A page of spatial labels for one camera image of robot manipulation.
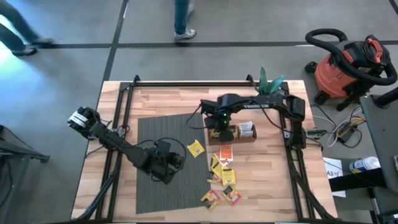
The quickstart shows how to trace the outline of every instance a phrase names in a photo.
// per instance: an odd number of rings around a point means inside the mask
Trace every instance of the gray floor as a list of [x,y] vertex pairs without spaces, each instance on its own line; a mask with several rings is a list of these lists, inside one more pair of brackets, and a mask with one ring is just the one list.
[[[87,142],[67,127],[66,120],[79,106],[96,107],[112,50],[85,44],[112,43],[122,1],[9,0],[42,35],[53,37],[64,48],[75,48],[41,50],[19,59],[0,45],[0,124],[51,155],[48,164],[31,163],[17,194],[13,223],[62,222],[70,217]],[[398,16],[388,0],[195,2],[191,25],[198,35],[191,42],[303,42],[308,31],[325,27],[341,29],[353,40],[368,34],[398,40]],[[172,0],[130,0],[119,42],[172,42],[173,11]],[[319,61],[326,51],[287,45],[119,48],[113,66],[108,64],[112,68],[108,75],[110,80],[132,80],[134,75],[142,80],[242,80],[248,73],[258,77],[263,66],[269,78],[284,74],[288,80],[304,80],[312,102],[317,87],[303,67]],[[398,46],[387,48],[398,66]],[[371,92],[391,88],[375,87]],[[353,108],[337,113],[331,106],[323,107],[336,122],[349,116]],[[313,113],[322,116],[316,108]],[[331,129],[322,120],[315,123]],[[339,144],[328,148],[327,138],[322,139],[324,156],[355,159],[375,155],[366,125],[361,130],[364,139],[355,149]],[[368,215],[365,209],[370,206],[363,191],[350,191],[348,198],[335,201],[340,218],[370,222],[362,216]]]

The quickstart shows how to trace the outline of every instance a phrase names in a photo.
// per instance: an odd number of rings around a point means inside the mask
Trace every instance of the brown box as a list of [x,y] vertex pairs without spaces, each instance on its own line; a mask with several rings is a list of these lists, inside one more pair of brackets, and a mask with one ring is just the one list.
[[209,145],[214,146],[214,145],[224,145],[224,144],[238,144],[238,143],[247,143],[247,142],[254,142],[257,139],[257,132],[256,132],[256,125],[253,124],[252,131],[253,131],[253,137],[251,138],[240,138],[239,136],[239,126],[235,125],[237,132],[238,132],[238,138],[234,139],[232,141],[220,141],[218,139],[212,139],[210,138],[211,135],[211,130],[207,130],[207,139],[209,141]]

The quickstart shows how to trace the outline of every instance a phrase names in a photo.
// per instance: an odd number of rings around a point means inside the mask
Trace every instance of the wooden table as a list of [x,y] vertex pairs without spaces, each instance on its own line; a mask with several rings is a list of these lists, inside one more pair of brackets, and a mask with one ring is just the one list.
[[[306,101],[304,128],[313,128],[314,123],[304,82],[288,81],[288,83],[290,94],[303,98]],[[104,120],[113,119],[119,84],[120,82],[104,82],[98,104],[98,112]],[[131,131],[128,133],[126,140],[131,144],[137,142],[137,120],[139,118],[192,113],[199,105],[200,99],[216,100],[218,96],[225,93],[237,93],[239,95],[256,94],[252,87],[134,87],[129,116]],[[276,110],[266,111],[270,118],[278,124],[278,112]],[[122,108],[119,124],[122,123],[123,114],[124,108]],[[297,221],[281,131],[268,122],[261,110],[242,110],[232,115],[231,123],[245,121],[244,118],[251,118],[256,124],[257,140],[255,142],[233,145],[234,161],[229,167],[235,169],[237,180],[236,190],[242,195],[242,199],[235,206],[231,206],[223,199],[212,211],[208,211],[205,207],[198,207],[136,215],[136,168],[124,156],[113,221]],[[88,146],[88,152],[96,149],[98,146],[97,142],[91,142]],[[211,155],[218,149],[219,146],[206,145],[209,161]],[[312,192],[326,210],[334,217],[337,217],[320,148],[308,145],[303,150],[303,154]],[[92,153],[85,160],[72,218],[81,215],[98,193],[103,175],[105,157],[106,150],[102,149]],[[218,192],[224,189],[223,186],[216,184],[212,184],[211,188]],[[300,194],[300,198],[303,210],[307,214],[303,193]],[[106,215],[108,211],[107,206],[108,202],[105,200],[103,215]]]

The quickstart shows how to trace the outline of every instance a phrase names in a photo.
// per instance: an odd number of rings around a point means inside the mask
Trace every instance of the spray can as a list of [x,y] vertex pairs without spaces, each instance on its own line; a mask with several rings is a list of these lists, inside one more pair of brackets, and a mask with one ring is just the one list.
[[377,168],[380,168],[380,163],[379,159],[374,156],[359,159],[349,164],[349,169],[353,174]]

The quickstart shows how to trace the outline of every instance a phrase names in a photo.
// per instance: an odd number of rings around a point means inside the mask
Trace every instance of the gray pants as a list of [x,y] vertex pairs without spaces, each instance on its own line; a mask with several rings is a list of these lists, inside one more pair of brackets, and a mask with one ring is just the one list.
[[[39,36],[30,28],[25,19],[21,16],[16,8],[5,0],[0,0],[0,15],[8,19],[11,24],[18,30],[24,38],[33,42]],[[15,35],[7,27],[0,24],[0,41],[11,51],[20,51],[25,49],[25,44],[17,35]]]

